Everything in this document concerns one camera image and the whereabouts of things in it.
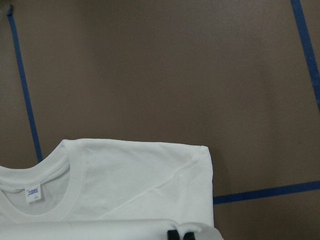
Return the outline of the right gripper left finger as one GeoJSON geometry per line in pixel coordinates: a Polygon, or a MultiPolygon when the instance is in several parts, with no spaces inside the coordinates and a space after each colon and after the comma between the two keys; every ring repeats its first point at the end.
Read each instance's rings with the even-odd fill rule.
{"type": "Polygon", "coordinates": [[[180,240],[180,232],[178,225],[171,225],[167,230],[167,240],[180,240]]]}

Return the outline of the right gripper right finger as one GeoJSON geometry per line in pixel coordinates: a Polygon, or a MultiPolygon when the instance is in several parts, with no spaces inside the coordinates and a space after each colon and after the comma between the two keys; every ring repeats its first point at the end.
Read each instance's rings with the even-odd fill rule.
{"type": "Polygon", "coordinates": [[[195,228],[188,226],[184,228],[183,240],[195,240],[195,228]]]}

